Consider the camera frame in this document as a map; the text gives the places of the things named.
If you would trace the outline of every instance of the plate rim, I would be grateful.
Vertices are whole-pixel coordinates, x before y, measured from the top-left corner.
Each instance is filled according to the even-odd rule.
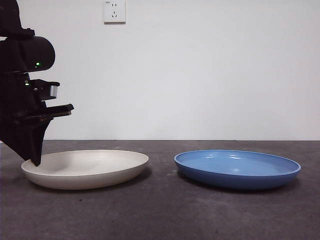
[[[294,171],[290,171],[290,172],[284,172],[284,173],[279,173],[279,174],[268,174],[268,175],[248,175],[248,174],[232,174],[232,173],[225,173],[225,172],[217,172],[217,171],[207,171],[207,170],[202,170],[202,169],[198,169],[198,168],[194,168],[194,167],[190,167],[187,166],[181,162],[179,162],[177,160],[177,158],[183,154],[188,154],[188,153],[194,153],[194,152],[203,152],[203,151],[212,151],[212,152],[224,152],[224,151],[229,151],[229,152],[244,152],[244,153],[253,153],[253,154],[261,154],[261,155],[268,155],[268,156],[272,156],[272,157],[277,157],[277,158],[281,158],[284,160],[287,160],[289,162],[292,162],[294,164],[296,164],[298,166],[298,168]],[[245,151],[245,150],[234,150],[234,149],[202,149],[202,150],[192,150],[192,151],[186,151],[186,152],[181,152],[179,154],[177,154],[176,156],[174,156],[174,162],[177,165],[181,165],[183,167],[189,168],[189,169],[193,169],[193,170],[197,170],[197,171],[202,171],[202,172],[206,172],[206,173],[210,173],[210,174],[221,174],[221,175],[227,175],[227,176],[239,176],[239,177],[277,177],[277,176],[286,176],[286,175],[291,175],[291,174],[295,174],[300,172],[301,165],[294,161],[291,160],[289,158],[283,157],[283,156],[278,156],[278,155],[274,155],[274,154],[269,154],[269,153],[264,153],[264,152],[257,152],[257,151]]]
[[[132,170],[135,168],[139,168],[143,165],[145,165],[148,161],[149,161],[149,157],[141,152],[136,152],[136,151],[127,151],[127,150],[113,150],[113,149],[89,149],[89,150],[71,150],[71,151],[58,151],[58,152],[52,152],[52,153],[47,153],[47,154],[43,154],[42,156],[46,156],[46,155],[55,155],[55,154],[61,154],[61,153],[73,153],[73,152],[95,152],[95,151],[108,151],[108,152],[126,152],[126,153],[135,153],[135,154],[139,154],[142,156],[145,156],[146,159],[143,163],[134,166],[134,167],[130,167],[130,168],[126,168],[126,169],[122,169],[122,170],[118,170],[118,171],[110,171],[110,172],[102,172],[102,173],[94,173],[94,174],[81,174],[81,175],[52,175],[52,174],[42,174],[42,173],[35,173],[35,172],[31,172],[28,171],[24,168],[24,165],[26,165],[27,163],[31,162],[31,159],[28,159],[26,161],[24,161],[21,164],[21,169],[29,174],[33,174],[33,175],[37,175],[37,176],[46,176],[46,177],[54,177],[54,178],[74,178],[74,177],[90,177],[90,176],[97,176],[97,175],[104,175],[104,174],[112,174],[112,173],[119,173],[119,172],[123,172],[123,171],[127,171],[127,170]]]

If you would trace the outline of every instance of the plate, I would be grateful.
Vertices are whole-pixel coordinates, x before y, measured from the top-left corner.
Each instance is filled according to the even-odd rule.
[[[42,156],[41,164],[22,163],[26,177],[43,187],[83,190],[128,181],[146,167],[148,156],[122,150],[64,151]]]
[[[301,170],[290,159],[252,151],[198,150],[174,157],[179,171],[196,181],[230,189],[258,190],[289,183]]]

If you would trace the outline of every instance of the dark countertop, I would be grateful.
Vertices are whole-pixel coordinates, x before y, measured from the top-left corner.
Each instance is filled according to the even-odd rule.
[[[1,144],[1,240],[318,240],[320,141],[45,141],[43,153],[128,150],[149,156],[131,181],[92,190],[54,190],[23,175],[22,159]],[[174,156],[233,149],[301,164],[291,183],[235,191],[186,179]]]

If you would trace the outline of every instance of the white wall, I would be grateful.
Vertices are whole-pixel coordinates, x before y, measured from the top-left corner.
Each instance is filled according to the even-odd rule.
[[[320,140],[319,0],[19,0],[72,103],[46,139]]]

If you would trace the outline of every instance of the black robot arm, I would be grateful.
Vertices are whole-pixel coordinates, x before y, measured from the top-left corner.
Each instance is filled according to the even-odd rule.
[[[0,0],[0,37],[6,37],[0,41],[0,140],[38,166],[50,121],[74,107],[47,107],[60,84],[30,80],[28,73],[51,68],[56,55],[47,39],[22,28],[16,0]]]

